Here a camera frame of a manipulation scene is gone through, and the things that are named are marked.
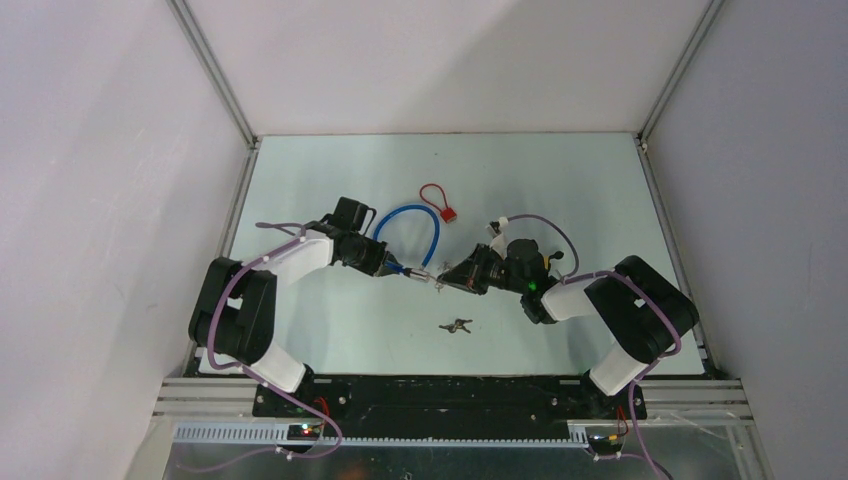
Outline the blue cable lock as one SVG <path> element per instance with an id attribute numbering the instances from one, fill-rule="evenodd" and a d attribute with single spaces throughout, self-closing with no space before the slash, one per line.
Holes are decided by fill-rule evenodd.
<path id="1" fill-rule="evenodd" d="M 428 250 L 426 251 L 426 254 L 424 255 L 424 257 L 423 257 L 423 259 L 420 263 L 420 266 L 418 268 L 407 267 L 397 260 L 399 265 L 402 267 L 402 274 L 399 275 L 399 276 L 406 277 L 408 279 L 415 280 L 415 281 L 422 282 L 422 283 L 428 283 L 428 282 L 431 281 L 431 278 L 430 278 L 431 273 L 429 273 L 427 271 L 427 267 L 429 266 L 430 262 L 432 261 L 434 255 L 436 253 L 438 243 L 439 243 L 439 240 L 440 240 L 440 234 L 441 234 L 441 225 L 440 225 L 441 219 L 438 216 L 438 214 L 435 212 L 434 209 L 427 207 L 427 206 L 424 206 L 424 205 L 421 205 L 421 204 L 408 204 L 408 205 L 399 206 L 399 207 L 395 208 L 394 210 L 391 210 L 389 213 L 385 214 L 377 222 L 376 226 L 373 229 L 371 239 L 378 241 L 379 235 L 382 232 L 383 228 L 391 220 L 395 219 L 397 216 L 399 216 L 402 213 L 411 212 L 411 211 L 424 212 L 430 217 L 430 219 L 433 222 L 433 234 L 431 236 L 431 240 L 430 240 Z"/>

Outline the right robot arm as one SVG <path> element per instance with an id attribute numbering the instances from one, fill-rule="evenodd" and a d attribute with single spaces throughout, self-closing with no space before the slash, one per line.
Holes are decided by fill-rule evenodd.
<path id="1" fill-rule="evenodd" d="M 536 241 L 517 239 L 502 250 L 477 245 L 437 281 L 475 295 L 491 288 L 515 293 L 534 324 L 600 318 L 613 343 L 584 374 L 581 392 L 583 408 L 596 418 L 616 411 L 621 391 L 661 359 L 678 353 L 683 335 L 700 321 L 694 303 L 637 255 L 610 270 L 558 279 Z"/>

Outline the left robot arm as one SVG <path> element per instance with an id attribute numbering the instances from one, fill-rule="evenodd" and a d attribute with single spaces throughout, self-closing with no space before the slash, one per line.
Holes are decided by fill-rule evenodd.
<path id="1" fill-rule="evenodd" d="M 216 371 L 236 369 L 267 388 L 277 388 L 278 404 L 292 416 L 311 412 L 316 390 L 304 380 L 312 370 L 275 339 L 277 293 L 335 264 L 369 277 L 400 274 L 402 268 L 387 244 L 362 231 L 369 210 L 342 197 L 334 211 L 319 220 L 280 224 L 290 240 L 251 261 L 214 259 L 188 327 L 191 340 L 205 349 L 209 366 Z"/>

